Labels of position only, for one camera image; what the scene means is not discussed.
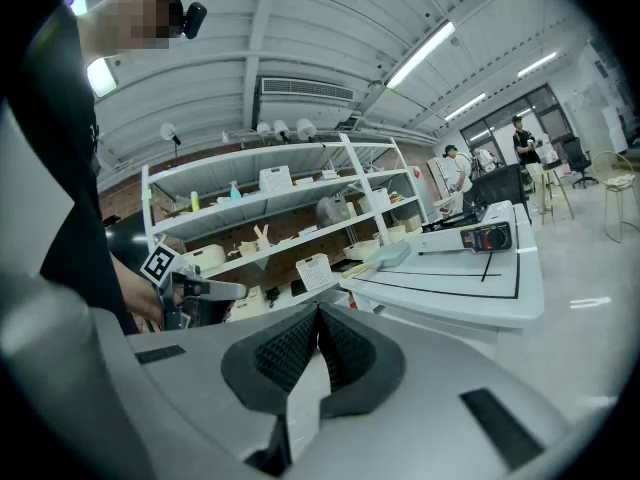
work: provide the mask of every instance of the floor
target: floor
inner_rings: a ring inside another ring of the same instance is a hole
[[[543,226],[535,204],[539,193],[530,197],[544,279],[545,319],[539,328],[524,334],[500,333],[491,354],[573,424],[615,403],[640,344],[640,231],[625,225],[622,244],[607,238],[604,188],[573,189],[575,179],[563,178],[575,220],[559,202],[554,205],[553,220],[545,216]],[[636,191],[640,196],[640,179]],[[560,199],[555,188],[554,201]],[[629,208],[632,202],[625,201]],[[615,212],[610,199],[611,222]],[[637,212],[629,217],[640,223]],[[618,233],[618,227],[611,225],[610,233]],[[596,300],[576,302],[585,299]],[[326,365],[318,354],[289,398],[294,460],[317,432],[316,400],[328,394]]]

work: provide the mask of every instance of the white shirt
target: white shirt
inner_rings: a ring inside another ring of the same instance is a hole
[[[496,168],[496,164],[493,160],[493,157],[491,156],[491,153],[489,153],[486,149],[481,149],[480,154],[477,158],[484,172],[491,172]]]
[[[458,153],[454,158],[454,162],[456,163],[456,170],[458,173],[464,173],[462,191],[469,192],[471,187],[473,187],[473,183],[471,183],[471,180],[469,179],[469,176],[471,176],[471,158],[465,153]]]

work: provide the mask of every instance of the shelf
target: shelf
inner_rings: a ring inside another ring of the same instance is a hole
[[[196,160],[149,176],[149,183],[172,198],[190,197],[196,191],[200,197],[229,190],[237,181],[240,187],[256,185],[260,171],[281,165],[289,166],[291,176],[308,176],[320,172],[329,161],[336,170],[352,167],[343,142],[301,143],[245,149],[224,155]],[[361,162],[375,162],[393,145],[361,143],[354,149]]]
[[[195,240],[229,227],[314,204],[323,197],[344,190],[347,185],[359,179],[358,176],[345,176],[272,192],[260,192],[239,201],[228,201],[195,213],[189,212],[160,221],[153,226],[152,231],[154,234],[164,233],[185,241]]]
[[[396,208],[400,208],[401,206],[404,206],[405,204],[413,203],[414,201],[417,201],[417,200],[418,200],[418,196],[407,197],[406,199],[403,199],[402,201],[400,201],[398,203],[390,204],[389,206],[385,206],[384,208],[380,208],[380,213],[388,212],[389,210],[395,210]]]
[[[325,284],[320,288],[316,288],[315,290],[311,290],[310,292],[301,293],[300,295],[296,295],[295,297],[291,295],[291,283],[287,283],[286,285],[280,286],[279,287],[280,295],[278,295],[278,298],[273,303],[273,307],[270,308],[269,311],[270,312],[278,311],[280,309],[289,308],[297,304],[302,304],[303,302],[309,299],[312,299],[316,295],[321,294],[323,291],[329,290],[330,288],[333,288],[334,286],[338,285],[340,283],[340,279],[341,279],[341,274],[339,272],[333,272],[332,284]]]
[[[395,144],[392,143],[384,143],[384,142],[351,142],[351,145],[355,148],[382,148],[382,149],[393,149],[395,148]]]
[[[369,179],[369,185],[371,185],[371,188],[378,188],[385,185],[396,176],[408,174],[408,172],[409,171],[406,169],[394,169],[392,171],[370,172],[367,173],[366,176]]]
[[[316,238],[320,238],[321,236],[328,235],[330,233],[333,233],[334,231],[346,228],[347,226],[352,226],[353,224],[362,222],[363,220],[370,219],[373,216],[373,213],[365,213],[364,215],[359,215],[358,217],[354,217],[353,219],[345,220],[343,222],[340,222],[339,224],[334,224],[333,226],[319,229],[318,231],[314,231],[313,233],[308,233],[297,238],[292,238],[291,240],[287,240],[286,242],[280,242],[278,245],[269,247],[269,249],[267,249],[266,251],[258,251],[256,254],[252,254],[251,256],[244,256],[242,258],[228,261],[220,267],[203,270],[201,272],[201,275],[204,278],[217,276],[219,274],[222,274],[223,272],[233,270],[234,268],[242,267],[244,265],[248,265],[249,263],[253,263],[254,261],[273,256],[274,254],[286,251],[287,249],[291,249],[293,247],[297,247],[298,245],[301,245],[305,242],[310,242],[311,240],[315,240]]]

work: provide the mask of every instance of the person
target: person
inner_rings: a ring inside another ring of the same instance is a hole
[[[167,46],[180,36],[182,20],[180,0],[104,0],[78,17],[60,4],[32,36],[7,92],[27,141],[74,203],[40,273],[89,306],[114,313],[127,334],[137,332],[129,313],[161,323],[163,312],[153,285],[109,252],[97,192],[99,127],[86,70],[101,57]]]
[[[473,150],[473,157],[478,161],[485,173],[495,171],[498,160],[486,149],[477,147]]]
[[[466,153],[459,153],[457,148],[449,144],[444,149],[445,158],[451,158],[456,165],[456,171],[459,173],[458,181],[455,184],[456,190],[462,191],[462,210],[467,211],[475,202],[476,191],[471,182],[471,168],[473,161]]]
[[[516,129],[513,134],[513,147],[516,150],[520,165],[524,167],[527,164],[540,163],[540,157],[538,157],[538,153],[534,148],[535,138],[530,132],[522,129],[522,118],[513,116],[511,122]]]

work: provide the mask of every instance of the bottle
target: bottle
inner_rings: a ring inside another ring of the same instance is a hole
[[[242,199],[242,194],[240,193],[240,189],[238,188],[238,182],[231,182],[231,200],[237,201],[238,199]]]
[[[200,198],[198,198],[198,193],[195,190],[191,192],[191,211],[200,211]]]

